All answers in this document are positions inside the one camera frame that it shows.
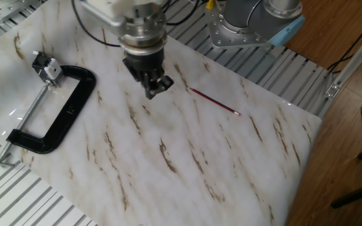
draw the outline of red pencil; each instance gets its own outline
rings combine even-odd
[[[231,111],[232,113],[236,114],[237,116],[241,116],[241,114],[240,114],[240,113],[236,112],[235,110],[232,110],[231,108],[229,108],[229,107],[225,106],[224,104],[221,104],[221,103],[219,103],[219,102],[215,101],[214,99],[212,99],[212,98],[208,97],[207,95],[205,95],[205,94],[203,94],[203,93],[199,92],[198,90],[193,89],[193,88],[190,88],[190,89],[191,89],[192,91],[194,91],[195,93],[197,93],[197,94],[199,94],[199,95],[201,95],[201,96],[205,97],[206,99],[210,100],[211,102],[213,102],[213,103],[215,103],[215,104],[219,105],[220,107],[222,107],[222,108],[224,108],[224,109],[227,109],[228,111]]]

